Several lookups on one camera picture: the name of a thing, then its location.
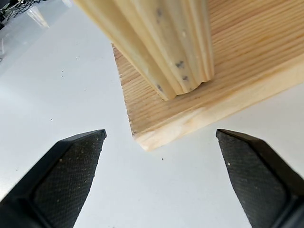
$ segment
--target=wooden dowel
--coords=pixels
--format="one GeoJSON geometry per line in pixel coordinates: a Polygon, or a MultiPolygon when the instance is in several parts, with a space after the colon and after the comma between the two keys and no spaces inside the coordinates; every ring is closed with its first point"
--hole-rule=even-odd
{"type": "Polygon", "coordinates": [[[76,0],[169,100],[214,76],[206,0],[76,0]]]}

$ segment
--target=fluted wooden column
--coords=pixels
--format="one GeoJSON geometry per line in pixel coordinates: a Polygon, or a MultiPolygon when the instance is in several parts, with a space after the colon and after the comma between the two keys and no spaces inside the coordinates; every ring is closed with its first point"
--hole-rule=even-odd
{"type": "Polygon", "coordinates": [[[206,0],[76,0],[164,99],[214,76],[206,0]]]}

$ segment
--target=black wire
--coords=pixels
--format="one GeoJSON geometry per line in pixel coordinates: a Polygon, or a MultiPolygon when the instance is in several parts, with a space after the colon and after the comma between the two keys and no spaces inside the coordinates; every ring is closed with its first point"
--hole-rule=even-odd
{"type": "Polygon", "coordinates": [[[19,2],[17,3],[14,7],[8,9],[1,9],[0,10],[0,21],[3,21],[6,19],[6,21],[9,21],[11,17],[16,17],[18,14],[24,13],[27,11],[34,3],[40,3],[41,1],[46,1],[46,0],[24,0],[23,3],[19,2]]]}

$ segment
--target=pine wood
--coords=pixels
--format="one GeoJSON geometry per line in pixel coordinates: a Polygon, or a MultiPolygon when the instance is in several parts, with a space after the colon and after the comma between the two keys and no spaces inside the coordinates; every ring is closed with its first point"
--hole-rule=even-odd
{"type": "Polygon", "coordinates": [[[76,0],[164,100],[214,76],[207,0],[76,0]]]}
{"type": "Polygon", "coordinates": [[[215,78],[191,93],[163,101],[114,49],[131,130],[146,150],[304,81],[302,0],[209,0],[209,12],[215,78]]]}

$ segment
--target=wooden block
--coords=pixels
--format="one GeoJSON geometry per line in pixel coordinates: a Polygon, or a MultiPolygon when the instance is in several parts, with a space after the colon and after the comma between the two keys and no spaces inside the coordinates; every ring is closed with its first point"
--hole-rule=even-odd
{"type": "Polygon", "coordinates": [[[215,78],[163,101],[114,48],[132,134],[152,150],[304,81],[302,0],[209,0],[215,78]]]}

